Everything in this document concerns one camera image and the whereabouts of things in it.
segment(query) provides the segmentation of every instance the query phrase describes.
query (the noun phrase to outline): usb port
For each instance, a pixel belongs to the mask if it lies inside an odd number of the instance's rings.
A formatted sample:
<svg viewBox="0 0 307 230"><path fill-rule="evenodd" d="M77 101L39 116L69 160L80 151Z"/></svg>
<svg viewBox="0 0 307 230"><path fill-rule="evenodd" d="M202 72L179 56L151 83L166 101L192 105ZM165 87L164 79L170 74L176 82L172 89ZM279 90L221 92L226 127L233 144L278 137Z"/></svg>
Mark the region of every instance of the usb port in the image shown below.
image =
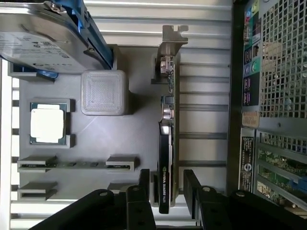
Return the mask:
<svg viewBox="0 0 307 230"><path fill-rule="evenodd" d="M259 46L255 45L253 47L253 58L258 56L258 52L259 52Z"/></svg>

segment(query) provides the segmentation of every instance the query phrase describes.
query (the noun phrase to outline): metal expansion bracket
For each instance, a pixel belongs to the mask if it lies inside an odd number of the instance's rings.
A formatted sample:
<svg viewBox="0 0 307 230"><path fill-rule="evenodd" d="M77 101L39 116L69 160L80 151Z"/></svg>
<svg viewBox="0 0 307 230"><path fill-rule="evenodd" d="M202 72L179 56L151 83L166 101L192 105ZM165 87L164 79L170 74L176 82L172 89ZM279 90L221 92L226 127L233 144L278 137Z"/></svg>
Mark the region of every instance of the metal expansion bracket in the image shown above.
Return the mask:
<svg viewBox="0 0 307 230"><path fill-rule="evenodd" d="M175 204L178 192L178 148L179 148L179 64L176 55L188 43L181 36L189 28L186 25L174 31L171 25L163 26L163 41L159 46L155 63L155 75L159 80L166 79L168 94L162 95L162 118L160 127L160 153L158 162L159 212L169 213Z"/></svg>

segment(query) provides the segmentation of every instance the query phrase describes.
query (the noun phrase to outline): screw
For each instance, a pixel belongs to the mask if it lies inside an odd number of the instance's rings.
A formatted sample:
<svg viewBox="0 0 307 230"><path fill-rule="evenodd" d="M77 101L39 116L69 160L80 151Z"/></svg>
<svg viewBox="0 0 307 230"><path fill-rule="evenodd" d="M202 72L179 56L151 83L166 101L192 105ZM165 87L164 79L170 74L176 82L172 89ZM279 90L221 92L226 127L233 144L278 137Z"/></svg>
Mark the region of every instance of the screw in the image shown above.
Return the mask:
<svg viewBox="0 0 307 230"><path fill-rule="evenodd" d="M202 189L203 189L203 191L205 191L205 192L209 192L209 191L211 190L209 187L203 187Z"/></svg>
<svg viewBox="0 0 307 230"><path fill-rule="evenodd" d="M236 192L236 195L240 196L240 197L244 197L245 196L245 194L243 192Z"/></svg>
<svg viewBox="0 0 307 230"><path fill-rule="evenodd" d="M51 4L50 9L54 12L57 12L57 13L61 12L61 8L54 3Z"/></svg>

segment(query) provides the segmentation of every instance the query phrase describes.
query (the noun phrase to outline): hard drive label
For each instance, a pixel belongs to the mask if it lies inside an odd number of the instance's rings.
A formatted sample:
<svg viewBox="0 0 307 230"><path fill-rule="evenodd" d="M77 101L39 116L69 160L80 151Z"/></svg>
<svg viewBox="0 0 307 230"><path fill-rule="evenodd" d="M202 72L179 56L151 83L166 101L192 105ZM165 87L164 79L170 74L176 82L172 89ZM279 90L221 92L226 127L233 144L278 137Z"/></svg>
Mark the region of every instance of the hard drive label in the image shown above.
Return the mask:
<svg viewBox="0 0 307 230"><path fill-rule="evenodd" d="M86 70L52 41L28 33L0 32L0 56L14 63L56 73Z"/></svg>

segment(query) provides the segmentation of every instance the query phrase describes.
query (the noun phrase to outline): blue drive bracket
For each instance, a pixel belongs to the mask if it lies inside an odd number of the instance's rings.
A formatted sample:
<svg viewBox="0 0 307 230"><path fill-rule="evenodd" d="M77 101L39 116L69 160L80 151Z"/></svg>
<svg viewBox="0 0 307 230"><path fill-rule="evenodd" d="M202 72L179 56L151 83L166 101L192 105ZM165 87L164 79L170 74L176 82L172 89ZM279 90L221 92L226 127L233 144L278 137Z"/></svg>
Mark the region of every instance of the blue drive bracket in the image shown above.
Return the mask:
<svg viewBox="0 0 307 230"><path fill-rule="evenodd" d="M113 53L102 37L97 25L83 0L53 0L55 4L60 4L67 10L68 15L75 15L78 18L78 30L85 41L93 46L100 57L105 61L104 68L112 69Z"/></svg>

